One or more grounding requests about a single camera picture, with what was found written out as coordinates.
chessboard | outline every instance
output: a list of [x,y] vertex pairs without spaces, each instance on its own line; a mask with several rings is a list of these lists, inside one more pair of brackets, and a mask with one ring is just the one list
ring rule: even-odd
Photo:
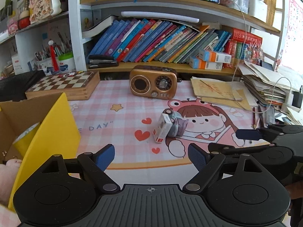
[[88,100],[100,82],[98,72],[82,72],[75,76],[62,77],[62,75],[45,76],[25,94],[27,99],[55,93],[66,93],[67,99]]

red tassel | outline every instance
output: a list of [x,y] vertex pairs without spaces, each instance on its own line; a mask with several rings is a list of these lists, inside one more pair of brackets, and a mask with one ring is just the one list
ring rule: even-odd
[[58,71],[59,71],[59,67],[58,67],[58,63],[57,63],[57,60],[56,60],[55,49],[54,49],[53,44],[54,44],[54,41],[53,41],[53,40],[50,40],[50,41],[48,42],[48,45],[49,45],[49,47],[50,47],[50,53],[51,53],[53,68],[54,68],[54,71],[55,71],[55,72],[58,72]]

finger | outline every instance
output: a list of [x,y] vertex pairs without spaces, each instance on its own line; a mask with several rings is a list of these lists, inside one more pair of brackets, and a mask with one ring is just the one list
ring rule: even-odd
[[290,195],[290,199],[303,197],[303,181],[299,181],[285,187]]

cartoon hand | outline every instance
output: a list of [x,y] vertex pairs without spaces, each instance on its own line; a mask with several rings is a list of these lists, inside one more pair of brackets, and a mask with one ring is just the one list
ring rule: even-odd
[[239,147],[243,147],[244,146],[244,140],[243,139],[238,139],[236,137],[236,133],[232,133],[232,139],[234,140],[234,142],[237,144],[237,146]]
[[170,153],[178,158],[183,158],[185,156],[185,147],[179,140],[172,140],[169,143]]

green lid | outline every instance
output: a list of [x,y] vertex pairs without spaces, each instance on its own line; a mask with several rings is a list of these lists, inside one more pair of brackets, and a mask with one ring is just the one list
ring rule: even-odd
[[71,52],[68,52],[66,54],[59,55],[58,60],[68,60],[68,59],[73,58],[73,57],[74,57],[74,55],[73,55],[73,52],[71,51]]

